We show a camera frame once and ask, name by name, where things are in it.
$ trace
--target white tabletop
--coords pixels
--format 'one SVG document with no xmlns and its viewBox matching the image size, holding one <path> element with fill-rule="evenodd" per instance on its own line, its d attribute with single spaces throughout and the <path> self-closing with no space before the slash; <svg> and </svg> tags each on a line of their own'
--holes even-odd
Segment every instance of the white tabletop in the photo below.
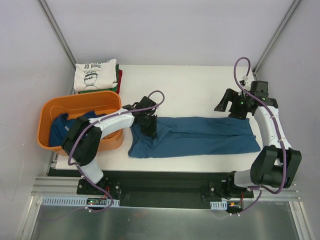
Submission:
<svg viewBox="0 0 320 240">
<path fill-rule="evenodd" d="M 207 117 L 221 118 L 226 112 L 215 112 L 227 88 L 238 91 L 233 78 L 232 66 L 165 66 L 121 65 L 123 77 L 120 88 L 122 105 L 133 104 L 154 90 L 165 94 L 164 103 L 157 109 L 158 117 Z M 247 67 L 238 67 L 238 78 L 247 72 Z M 152 99 L 160 102 L 161 95 Z M 248 113 L 253 134 L 260 147 L 261 134 L 255 119 Z M 110 171 L 157 171 L 157 172 L 231 172 L 251 167 L 259 152 L 230 155 L 199 155 L 171 158 L 131 158 L 128 150 L 132 144 L 129 128 L 123 130 L 124 141 L 115 150 L 99 152 L 97 162 L 102 170 Z M 68 166 L 67 157 L 59 156 L 56 169 L 76 169 Z"/>
</svg>

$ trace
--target orange basket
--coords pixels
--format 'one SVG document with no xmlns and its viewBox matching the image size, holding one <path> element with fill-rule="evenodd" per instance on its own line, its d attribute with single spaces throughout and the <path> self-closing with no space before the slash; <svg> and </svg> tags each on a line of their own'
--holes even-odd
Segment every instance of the orange basket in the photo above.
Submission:
<svg viewBox="0 0 320 240">
<path fill-rule="evenodd" d="M 49 146 L 50 129 L 56 117 L 67 113 L 69 114 L 68 119 L 75 119 L 90 111 L 94 111 L 97 115 L 111 114 L 121 107 L 121 99 L 113 91 L 97 91 L 53 98 L 42 108 L 37 142 L 44 149 L 67 156 L 61 146 Z M 117 149 L 122 145 L 123 141 L 122 129 L 113 132 L 101 139 L 98 152 Z"/>
</svg>

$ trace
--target blue pants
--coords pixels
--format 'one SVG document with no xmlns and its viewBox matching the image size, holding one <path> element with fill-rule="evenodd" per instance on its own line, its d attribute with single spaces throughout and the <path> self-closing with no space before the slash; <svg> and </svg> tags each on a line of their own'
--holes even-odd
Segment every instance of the blue pants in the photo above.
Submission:
<svg viewBox="0 0 320 240">
<path fill-rule="evenodd" d="M 170 158 L 192 155 L 245 154 L 260 151 L 249 119 L 231 117 L 158 117 L 157 138 L 131 127 L 133 158 Z"/>
<path fill-rule="evenodd" d="M 105 114 L 96 115 L 95 111 L 89 111 L 83 116 L 87 119 L 90 119 L 102 117 L 104 115 Z M 63 113 L 53 120 L 50 128 L 49 147 L 61 146 L 61 144 L 63 143 L 65 137 L 68 134 L 69 129 L 76 121 L 76 119 L 68 120 L 68 117 L 68 113 Z"/>
</svg>

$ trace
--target white t-shirt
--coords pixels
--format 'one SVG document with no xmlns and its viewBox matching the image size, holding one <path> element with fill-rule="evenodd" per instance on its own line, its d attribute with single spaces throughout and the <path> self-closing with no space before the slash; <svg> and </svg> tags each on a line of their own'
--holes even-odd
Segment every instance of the white t-shirt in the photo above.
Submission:
<svg viewBox="0 0 320 240">
<path fill-rule="evenodd" d="M 73 88 L 76 92 L 112 89 L 118 85 L 117 59 L 90 64 L 76 64 Z"/>
</svg>

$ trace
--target metal pole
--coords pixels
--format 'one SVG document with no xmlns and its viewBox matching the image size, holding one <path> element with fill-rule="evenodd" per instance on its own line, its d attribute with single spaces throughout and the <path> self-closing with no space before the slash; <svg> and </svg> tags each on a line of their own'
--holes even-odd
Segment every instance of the metal pole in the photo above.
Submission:
<svg viewBox="0 0 320 240">
<path fill-rule="evenodd" d="M 296 11 L 297 7 L 299 6 L 299 4 L 301 2 L 302 2 L 302 0 L 293 0 L 292 1 L 290 7 L 288 8 L 286 13 L 284 14 L 284 17 L 282 18 L 279 26 L 276 28 L 273 36 L 271 37 L 270 41 L 268 42 L 267 46 L 265 47 L 265 49 L 264 49 L 264 51 L 263 51 L 263 53 L 262 53 L 257 65 L 253 69 L 253 75 L 254 76 L 257 75 L 257 72 L 259 71 L 259 69 L 261 68 L 263 63 L 265 62 L 268 54 L 272 50 L 272 48 L 275 45 L 276 41 L 280 37 L 281 33 L 285 29 L 287 23 L 289 22 L 289 20 L 291 19 L 291 17 L 293 16 L 294 12 Z"/>
<path fill-rule="evenodd" d="M 73 56 L 73 54 L 67 44 L 67 41 L 66 41 L 64 35 L 62 34 L 62 32 L 57 24 L 57 21 L 55 20 L 55 17 L 49 8 L 47 1 L 46 0 L 38 0 L 38 2 L 40 4 L 46 18 L 48 19 L 48 21 L 52 27 L 52 30 L 54 31 L 56 37 L 58 38 L 59 42 L 61 43 L 61 46 L 62 46 L 65 54 L 67 55 L 68 59 L 70 60 L 71 64 L 73 65 L 73 67 L 76 68 L 77 62 L 75 60 L 75 57 Z"/>
</svg>

